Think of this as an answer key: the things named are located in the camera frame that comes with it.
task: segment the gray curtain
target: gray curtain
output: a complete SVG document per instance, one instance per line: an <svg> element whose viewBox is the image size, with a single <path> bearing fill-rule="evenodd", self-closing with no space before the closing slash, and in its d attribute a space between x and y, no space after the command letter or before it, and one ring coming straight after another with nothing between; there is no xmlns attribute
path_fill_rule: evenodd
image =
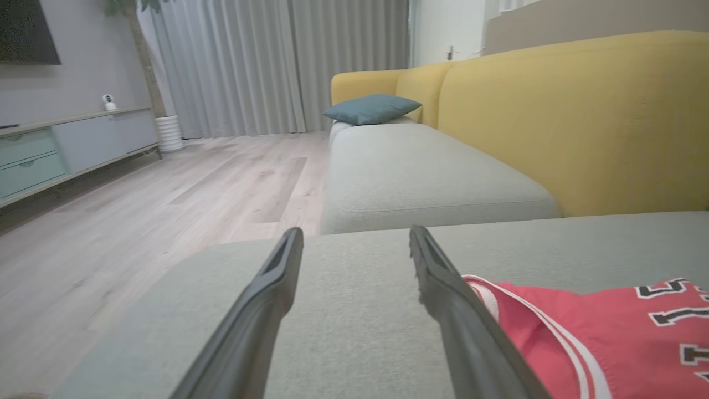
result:
<svg viewBox="0 0 709 399"><path fill-rule="evenodd" d="M190 0L153 23L186 138L324 130L340 72L405 68L408 0Z"/></svg>
<svg viewBox="0 0 709 399"><path fill-rule="evenodd" d="M338 73L408 65L408 0L294 0L298 77L308 130L329 129Z"/></svg>

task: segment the mint green drawer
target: mint green drawer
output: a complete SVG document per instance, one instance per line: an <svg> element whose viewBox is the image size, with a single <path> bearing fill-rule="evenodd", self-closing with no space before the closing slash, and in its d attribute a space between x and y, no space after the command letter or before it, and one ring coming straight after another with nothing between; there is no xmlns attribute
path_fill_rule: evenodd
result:
<svg viewBox="0 0 709 399"><path fill-rule="evenodd" d="M57 153L0 169L0 197L9 197L64 174L66 169Z"/></svg>
<svg viewBox="0 0 709 399"><path fill-rule="evenodd" d="M0 138L0 167L56 150L48 129Z"/></svg>

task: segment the white planter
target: white planter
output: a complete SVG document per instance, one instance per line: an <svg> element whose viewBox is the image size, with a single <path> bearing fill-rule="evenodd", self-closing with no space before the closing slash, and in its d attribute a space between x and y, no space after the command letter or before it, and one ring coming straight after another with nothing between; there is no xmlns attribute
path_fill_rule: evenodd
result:
<svg viewBox="0 0 709 399"><path fill-rule="evenodd" d="M182 132L179 130L177 115L155 118L157 122L157 132L160 135L160 151L163 153L173 153L184 148L182 143Z"/></svg>

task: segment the black plastic attachment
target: black plastic attachment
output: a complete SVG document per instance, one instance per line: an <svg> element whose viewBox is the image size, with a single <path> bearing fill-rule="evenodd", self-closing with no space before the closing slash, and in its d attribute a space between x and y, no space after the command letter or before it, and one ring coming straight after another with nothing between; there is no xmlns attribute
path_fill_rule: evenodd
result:
<svg viewBox="0 0 709 399"><path fill-rule="evenodd" d="M296 294L302 253L303 232L286 231L172 399L263 398L278 328Z"/></svg>
<svg viewBox="0 0 709 399"><path fill-rule="evenodd" d="M438 321L459 399L551 399L482 301L422 226L409 246L420 301Z"/></svg>

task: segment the television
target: television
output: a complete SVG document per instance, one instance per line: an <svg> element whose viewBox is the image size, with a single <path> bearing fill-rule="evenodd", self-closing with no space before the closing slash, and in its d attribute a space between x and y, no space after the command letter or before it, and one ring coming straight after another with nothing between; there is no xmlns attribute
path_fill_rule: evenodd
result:
<svg viewBox="0 0 709 399"><path fill-rule="evenodd" d="M61 64L39 0L0 0L0 62Z"/></svg>

